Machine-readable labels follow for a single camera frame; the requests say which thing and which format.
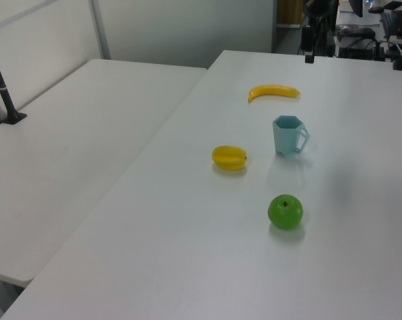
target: white wall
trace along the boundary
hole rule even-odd
[[[17,109],[100,57],[90,0],[56,0],[0,26],[0,69]]]
[[[93,0],[110,57],[209,67],[222,50],[271,52],[274,0]]]

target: apple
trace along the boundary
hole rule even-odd
[[[290,230],[300,223],[303,206],[293,195],[278,195],[270,203],[267,215],[276,228]]]

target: white table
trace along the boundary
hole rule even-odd
[[[94,60],[0,125],[0,279],[26,286],[206,70]]]
[[[248,104],[262,83],[301,98]],[[311,134],[299,157],[274,153],[279,115]],[[212,164],[223,144],[247,151],[246,170]],[[282,193],[304,205],[294,231],[267,217]],[[14,319],[402,319],[402,72],[225,51],[3,318]]]

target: toy banana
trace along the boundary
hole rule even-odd
[[[259,85],[251,89],[248,95],[248,101],[252,102],[261,95],[282,95],[284,97],[295,98],[300,95],[296,88],[287,87],[285,85]]]
[[[238,147],[222,145],[213,150],[212,158],[215,164],[224,170],[239,170],[245,165],[247,153]]]

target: light blue cup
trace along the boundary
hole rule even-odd
[[[298,148],[301,135],[305,140]],[[273,122],[273,136],[276,154],[283,157],[300,154],[310,138],[304,123],[294,115],[282,115],[276,118]]]

